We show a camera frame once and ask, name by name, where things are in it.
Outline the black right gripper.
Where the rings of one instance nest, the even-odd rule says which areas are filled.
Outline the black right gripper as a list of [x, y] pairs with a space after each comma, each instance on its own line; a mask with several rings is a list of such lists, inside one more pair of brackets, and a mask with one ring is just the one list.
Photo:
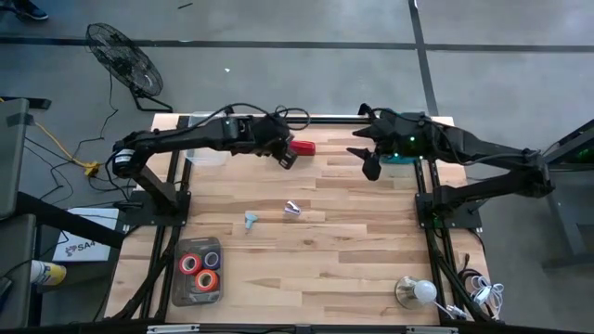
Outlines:
[[[434, 123], [423, 113], [394, 113], [382, 111], [373, 126], [353, 131], [354, 136], [376, 138], [375, 152], [406, 158], [435, 156], [433, 146]], [[363, 161], [362, 172], [369, 181], [377, 181], [381, 174], [380, 157], [367, 148], [347, 148]]]

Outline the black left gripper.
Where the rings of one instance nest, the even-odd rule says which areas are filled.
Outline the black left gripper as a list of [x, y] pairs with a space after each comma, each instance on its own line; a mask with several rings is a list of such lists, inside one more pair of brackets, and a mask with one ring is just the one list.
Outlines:
[[293, 139], [291, 128], [284, 118], [263, 117], [252, 126], [254, 136], [253, 154], [258, 156], [276, 156], [278, 164], [285, 170], [290, 170], [298, 155], [290, 148], [283, 148], [283, 141]]

